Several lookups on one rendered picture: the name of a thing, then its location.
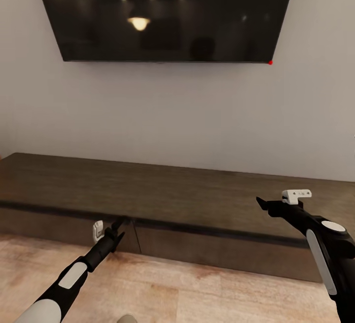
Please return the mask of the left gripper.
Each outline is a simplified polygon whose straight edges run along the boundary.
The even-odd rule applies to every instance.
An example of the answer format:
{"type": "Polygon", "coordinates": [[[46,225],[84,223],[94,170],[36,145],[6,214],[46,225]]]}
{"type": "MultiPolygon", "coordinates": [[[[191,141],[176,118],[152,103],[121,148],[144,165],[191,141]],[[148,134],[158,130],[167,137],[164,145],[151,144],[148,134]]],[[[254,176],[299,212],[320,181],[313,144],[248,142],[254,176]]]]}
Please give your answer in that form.
{"type": "Polygon", "coordinates": [[[126,218],[126,216],[123,216],[111,225],[112,228],[107,227],[105,229],[104,237],[94,247],[92,247],[94,251],[100,254],[102,260],[104,260],[110,252],[114,253],[116,251],[117,245],[120,243],[125,234],[125,232],[123,232],[117,236],[118,229],[126,218]]]}

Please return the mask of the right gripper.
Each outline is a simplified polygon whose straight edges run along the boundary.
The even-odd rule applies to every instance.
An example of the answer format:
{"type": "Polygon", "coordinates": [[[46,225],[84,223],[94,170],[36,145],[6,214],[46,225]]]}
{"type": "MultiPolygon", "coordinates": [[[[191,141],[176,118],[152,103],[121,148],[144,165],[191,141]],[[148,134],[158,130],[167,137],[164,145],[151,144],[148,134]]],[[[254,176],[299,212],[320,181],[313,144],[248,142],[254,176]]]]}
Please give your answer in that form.
{"type": "Polygon", "coordinates": [[[291,225],[293,225],[292,220],[295,214],[305,211],[303,209],[302,201],[298,201],[298,204],[291,205],[287,202],[282,202],[282,200],[265,201],[258,196],[256,197],[256,200],[263,210],[268,210],[271,217],[282,217],[291,225]]]}

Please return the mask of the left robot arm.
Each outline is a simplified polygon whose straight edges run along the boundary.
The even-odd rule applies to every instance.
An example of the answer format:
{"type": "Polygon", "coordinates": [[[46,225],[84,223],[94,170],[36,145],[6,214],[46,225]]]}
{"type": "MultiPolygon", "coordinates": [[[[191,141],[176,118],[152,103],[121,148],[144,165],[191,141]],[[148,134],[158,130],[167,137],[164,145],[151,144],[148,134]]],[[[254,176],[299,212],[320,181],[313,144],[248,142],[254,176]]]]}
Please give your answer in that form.
{"type": "Polygon", "coordinates": [[[105,229],[103,221],[93,226],[95,246],[86,256],[80,256],[61,272],[60,277],[13,323],[61,323],[74,302],[88,272],[95,268],[111,252],[116,251],[125,232],[118,235],[118,229],[126,220],[126,216],[105,229]]]}

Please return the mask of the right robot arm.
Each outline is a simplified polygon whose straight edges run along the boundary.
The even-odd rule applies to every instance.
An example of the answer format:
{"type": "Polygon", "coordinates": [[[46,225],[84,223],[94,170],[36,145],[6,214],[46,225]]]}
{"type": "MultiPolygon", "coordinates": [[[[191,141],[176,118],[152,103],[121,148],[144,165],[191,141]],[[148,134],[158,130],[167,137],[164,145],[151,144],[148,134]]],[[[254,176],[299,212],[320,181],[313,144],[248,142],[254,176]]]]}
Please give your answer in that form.
{"type": "Polygon", "coordinates": [[[299,197],[310,190],[283,191],[283,200],[257,202],[271,217],[282,217],[306,236],[328,294],[335,300],[341,323],[355,323],[355,242],[343,226],[303,209],[299,197]]]}

